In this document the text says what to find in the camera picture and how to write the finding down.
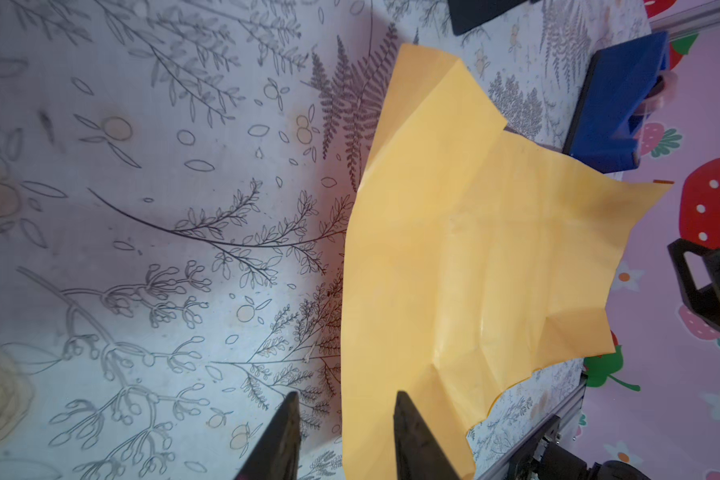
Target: yellow paper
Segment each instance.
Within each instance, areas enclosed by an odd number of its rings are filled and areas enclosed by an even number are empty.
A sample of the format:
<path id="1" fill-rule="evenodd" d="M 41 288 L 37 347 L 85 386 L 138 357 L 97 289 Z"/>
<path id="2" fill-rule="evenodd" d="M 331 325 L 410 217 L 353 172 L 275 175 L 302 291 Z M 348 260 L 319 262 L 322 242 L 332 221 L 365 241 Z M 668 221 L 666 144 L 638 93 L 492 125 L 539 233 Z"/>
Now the yellow paper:
<path id="1" fill-rule="evenodd" d="M 614 351 L 605 303 L 666 192 L 504 131 L 456 57 L 403 45 L 350 219 L 342 310 L 347 478 L 396 478 L 407 391 L 462 478 L 466 433 L 534 370 Z"/>

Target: blue object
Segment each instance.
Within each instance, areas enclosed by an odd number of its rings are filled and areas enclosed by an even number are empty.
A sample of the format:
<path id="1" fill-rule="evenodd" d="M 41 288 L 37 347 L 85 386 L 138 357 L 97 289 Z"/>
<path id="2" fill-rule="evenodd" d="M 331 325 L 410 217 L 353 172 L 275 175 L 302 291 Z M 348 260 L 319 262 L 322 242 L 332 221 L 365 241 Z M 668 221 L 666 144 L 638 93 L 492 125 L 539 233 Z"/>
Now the blue object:
<path id="1" fill-rule="evenodd" d="M 563 153 L 604 174 L 640 165 L 637 107 L 670 65 L 669 35 L 658 32 L 599 50 L 592 57 Z"/>

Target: tablecloth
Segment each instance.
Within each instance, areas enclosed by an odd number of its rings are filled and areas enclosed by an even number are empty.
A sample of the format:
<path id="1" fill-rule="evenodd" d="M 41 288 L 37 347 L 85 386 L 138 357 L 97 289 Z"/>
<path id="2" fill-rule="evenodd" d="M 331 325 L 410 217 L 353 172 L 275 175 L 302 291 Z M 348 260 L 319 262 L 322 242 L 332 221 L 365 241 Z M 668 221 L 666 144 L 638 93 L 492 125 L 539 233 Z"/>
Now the tablecloth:
<path id="1" fill-rule="evenodd" d="M 445 0 L 0 0 L 0 478 L 228 478 L 294 390 L 299 477 L 341 478 L 343 235 L 399 45 L 559 147 L 591 53 L 648 32 L 637 0 L 459 38 Z M 580 368 L 500 398 L 478 474 Z"/>

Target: pink strawberry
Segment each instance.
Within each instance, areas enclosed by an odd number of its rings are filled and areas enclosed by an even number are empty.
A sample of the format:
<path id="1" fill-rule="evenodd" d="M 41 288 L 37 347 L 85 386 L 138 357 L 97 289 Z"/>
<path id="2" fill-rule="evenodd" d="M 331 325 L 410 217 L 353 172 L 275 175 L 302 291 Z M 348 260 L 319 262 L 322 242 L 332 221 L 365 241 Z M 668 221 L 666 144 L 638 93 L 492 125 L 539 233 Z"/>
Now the pink strawberry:
<path id="1" fill-rule="evenodd" d="M 704 322 L 701 318 L 694 315 L 688 307 L 681 305 L 677 310 L 677 315 L 680 317 L 683 323 L 686 324 L 686 328 L 691 335 L 700 340 L 717 340 L 720 338 L 720 332 L 714 330 Z"/>
<path id="2" fill-rule="evenodd" d="M 664 130 L 662 124 L 653 123 L 643 125 L 643 129 L 637 132 L 636 138 L 642 142 L 640 144 L 641 157 L 659 146 L 664 136 Z"/>
<path id="3" fill-rule="evenodd" d="M 706 474 L 704 480 L 720 480 L 720 472 L 710 471 Z"/>

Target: table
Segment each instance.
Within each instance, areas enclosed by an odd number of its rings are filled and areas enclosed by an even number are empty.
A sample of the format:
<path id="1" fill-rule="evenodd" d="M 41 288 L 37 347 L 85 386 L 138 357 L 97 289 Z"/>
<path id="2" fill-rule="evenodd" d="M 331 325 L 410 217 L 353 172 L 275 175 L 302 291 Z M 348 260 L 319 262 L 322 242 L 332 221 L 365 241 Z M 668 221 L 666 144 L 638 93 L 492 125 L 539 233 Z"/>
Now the table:
<path id="1" fill-rule="evenodd" d="M 445 0 L 0 0 L 0 478 L 230 477 L 291 390 L 299 477 L 341 478 L 342 241 L 398 46 L 559 147 L 591 53 L 649 32 L 637 0 L 449 29 Z M 478 474 L 580 368 L 498 400 Z"/>

